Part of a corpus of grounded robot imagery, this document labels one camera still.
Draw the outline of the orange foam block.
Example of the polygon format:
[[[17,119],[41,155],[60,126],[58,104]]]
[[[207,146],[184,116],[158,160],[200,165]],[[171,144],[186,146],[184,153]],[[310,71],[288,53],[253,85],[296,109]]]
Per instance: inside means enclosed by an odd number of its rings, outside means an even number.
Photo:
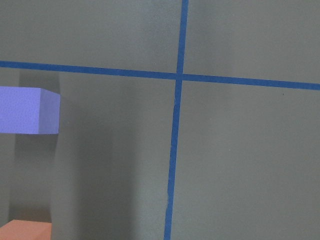
[[[12,220],[0,228],[1,240],[50,240],[52,223]]]

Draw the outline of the purple foam block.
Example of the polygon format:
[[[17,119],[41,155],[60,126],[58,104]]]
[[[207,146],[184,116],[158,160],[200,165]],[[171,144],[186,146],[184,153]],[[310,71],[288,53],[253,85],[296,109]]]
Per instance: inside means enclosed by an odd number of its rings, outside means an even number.
[[[0,132],[55,135],[59,133],[61,95],[37,87],[0,88]]]

